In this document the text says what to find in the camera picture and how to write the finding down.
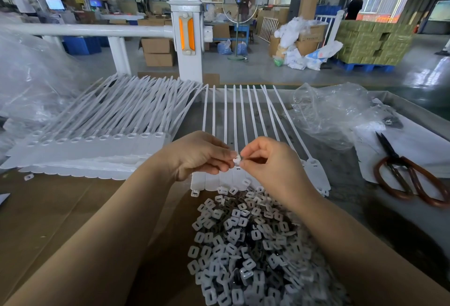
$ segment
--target monitor screen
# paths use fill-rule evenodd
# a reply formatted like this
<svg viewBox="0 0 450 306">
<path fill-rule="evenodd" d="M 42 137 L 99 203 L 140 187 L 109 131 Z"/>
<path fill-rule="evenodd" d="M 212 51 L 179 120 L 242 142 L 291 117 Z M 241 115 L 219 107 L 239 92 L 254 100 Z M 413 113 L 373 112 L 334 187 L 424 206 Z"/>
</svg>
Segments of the monitor screen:
<svg viewBox="0 0 450 306">
<path fill-rule="evenodd" d="M 101 0 L 89 0 L 89 4 L 92 7 L 103 7 L 103 4 L 102 4 Z"/>
<path fill-rule="evenodd" d="M 61 0 L 45 0 L 50 10 L 65 10 Z"/>
</svg>

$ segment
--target gray floor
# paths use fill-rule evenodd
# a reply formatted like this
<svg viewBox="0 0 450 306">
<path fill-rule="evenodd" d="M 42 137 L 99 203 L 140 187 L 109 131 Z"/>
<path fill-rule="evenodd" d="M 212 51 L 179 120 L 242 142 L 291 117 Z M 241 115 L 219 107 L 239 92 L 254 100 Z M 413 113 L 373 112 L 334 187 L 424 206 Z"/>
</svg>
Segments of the gray floor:
<svg viewBox="0 0 450 306">
<path fill-rule="evenodd" d="M 329 86 L 345 82 L 358 83 L 370 90 L 389 90 L 450 120 L 450 58 L 437 56 L 448 40 L 442 35 L 415 35 L 410 52 L 391 73 L 380 70 L 365 73 L 361 70 L 347 72 L 333 64 L 330 69 L 314 71 L 295 70 L 287 66 L 276 67 L 268 55 L 268 43 L 255 37 L 250 44 L 248 63 L 235 62 L 220 55 L 216 48 L 203 56 L 203 72 L 218 73 L 222 84 L 275 83 L 300 86 L 308 82 L 313 86 Z M 126 42 L 132 72 L 177 71 L 177 67 L 147 67 L 139 39 Z M 109 48 L 102 53 L 77 56 L 94 77 L 115 73 Z"/>
</svg>

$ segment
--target scissors handle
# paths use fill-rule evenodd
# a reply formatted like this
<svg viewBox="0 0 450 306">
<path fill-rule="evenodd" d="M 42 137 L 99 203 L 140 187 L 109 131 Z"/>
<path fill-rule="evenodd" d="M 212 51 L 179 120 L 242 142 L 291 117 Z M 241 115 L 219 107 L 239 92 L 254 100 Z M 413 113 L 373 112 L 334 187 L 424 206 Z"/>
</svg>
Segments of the scissors handle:
<svg viewBox="0 0 450 306">
<path fill-rule="evenodd" d="M 382 160 L 378 162 L 377 165 L 374 167 L 374 175 L 377 180 L 377 182 L 381 185 L 381 187 L 386 190 L 390 195 L 404 200 L 410 200 L 414 197 L 412 189 L 409 187 L 405 179 L 401 176 L 400 172 L 391 164 L 389 163 L 390 157 L 385 157 Z M 414 188 L 416 189 L 417 193 L 419 194 L 419 197 L 425 201 L 425 203 L 433 206 L 433 207 L 448 207 L 450 206 L 450 194 L 447 190 L 447 187 L 442 184 L 442 182 L 433 176 L 430 172 L 425 170 L 423 167 L 417 165 L 416 163 L 410 161 L 408 158 L 400 157 L 400 160 L 405 163 L 405 166 L 408 169 L 408 174 L 411 178 L 411 181 L 413 182 Z M 381 166 L 385 165 L 389 168 L 391 173 L 394 175 L 395 179 L 399 182 L 399 184 L 403 187 L 405 192 L 399 191 L 396 189 L 391 188 L 381 177 L 380 174 L 380 168 Z M 424 191 L 422 185 L 420 184 L 419 178 L 417 177 L 416 171 L 424 175 L 430 182 L 433 184 L 437 190 L 441 193 L 443 197 L 443 201 L 440 201 L 435 198 L 431 198 L 427 193 Z"/>
</svg>

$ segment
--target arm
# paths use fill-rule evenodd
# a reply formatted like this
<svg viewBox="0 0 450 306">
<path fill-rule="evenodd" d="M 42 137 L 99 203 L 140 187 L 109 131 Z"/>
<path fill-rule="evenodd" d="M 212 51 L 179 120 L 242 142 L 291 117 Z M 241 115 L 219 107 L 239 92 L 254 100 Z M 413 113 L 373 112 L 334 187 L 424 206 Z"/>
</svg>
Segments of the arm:
<svg viewBox="0 0 450 306">
<path fill-rule="evenodd" d="M 320 196 L 288 145 L 260 137 L 240 166 L 311 231 L 356 305 L 450 305 L 450 293 Z"/>
<path fill-rule="evenodd" d="M 236 155 L 204 132 L 167 145 L 145 161 L 5 305 L 124 305 L 171 185 L 193 171 L 227 171 Z"/>
</svg>

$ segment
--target green package stack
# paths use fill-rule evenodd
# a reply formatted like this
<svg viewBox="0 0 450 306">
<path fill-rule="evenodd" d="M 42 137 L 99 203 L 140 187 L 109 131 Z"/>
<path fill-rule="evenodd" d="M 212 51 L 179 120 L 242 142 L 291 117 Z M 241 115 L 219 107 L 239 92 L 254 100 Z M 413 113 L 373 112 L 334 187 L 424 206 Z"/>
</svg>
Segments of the green package stack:
<svg viewBox="0 0 450 306">
<path fill-rule="evenodd" d="M 367 21 L 342 21 L 336 40 L 342 42 L 335 55 L 345 63 L 397 65 L 408 52 L 414 25 Z"/>
</svg>

